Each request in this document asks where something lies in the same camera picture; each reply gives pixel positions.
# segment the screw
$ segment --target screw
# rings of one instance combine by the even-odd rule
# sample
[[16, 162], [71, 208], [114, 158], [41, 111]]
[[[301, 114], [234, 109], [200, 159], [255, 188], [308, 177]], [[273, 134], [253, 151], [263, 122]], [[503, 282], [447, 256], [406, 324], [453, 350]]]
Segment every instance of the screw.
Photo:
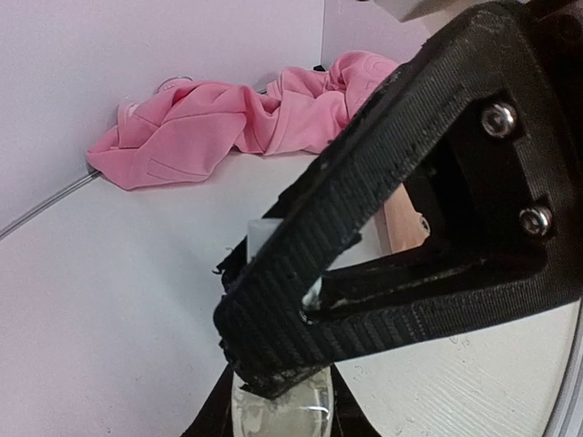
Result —
[[553, 215], [545, 207], [532, 207], [520, 211], [520, 226], [531, 237], [544, 237], [551, 227]]
[[490, 137], [506, 138], [517, 127], [517, 111], [508, 103], [498, 102], [482, 112], [482, 127]]

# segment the metal edge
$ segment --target metal edge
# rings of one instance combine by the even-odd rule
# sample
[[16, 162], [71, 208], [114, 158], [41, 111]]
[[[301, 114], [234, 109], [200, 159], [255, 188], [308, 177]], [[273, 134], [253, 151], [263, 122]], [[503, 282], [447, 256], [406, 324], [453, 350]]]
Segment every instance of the metal edge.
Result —
[[579, 302], [577, 327], [565, 375], [543, 437], [583, 435], [583, 303]]

